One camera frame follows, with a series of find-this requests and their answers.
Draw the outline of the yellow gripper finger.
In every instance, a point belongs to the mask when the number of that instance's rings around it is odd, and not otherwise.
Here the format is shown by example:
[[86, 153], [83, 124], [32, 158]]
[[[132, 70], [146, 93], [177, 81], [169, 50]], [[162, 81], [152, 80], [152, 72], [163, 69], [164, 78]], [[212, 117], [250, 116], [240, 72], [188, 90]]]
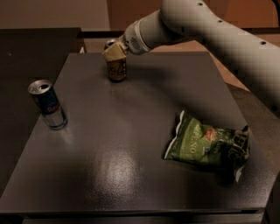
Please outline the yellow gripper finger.
[[101, 55], [106, 61], [121, 60], [127, 56], [128, 51], [128, 47], [120, 41], [109, 42]]

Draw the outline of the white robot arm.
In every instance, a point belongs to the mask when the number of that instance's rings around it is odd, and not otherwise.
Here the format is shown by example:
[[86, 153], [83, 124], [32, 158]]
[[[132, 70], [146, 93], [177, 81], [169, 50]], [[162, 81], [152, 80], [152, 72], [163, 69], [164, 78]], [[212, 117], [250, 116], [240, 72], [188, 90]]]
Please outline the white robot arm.
[[142, 55], [159, 46], [195, 40], [280, 115], [280, 47], [217, 17], [203, 0], [162, 0], [159, 10], [125, 30], [103, 51], [106, 61]]

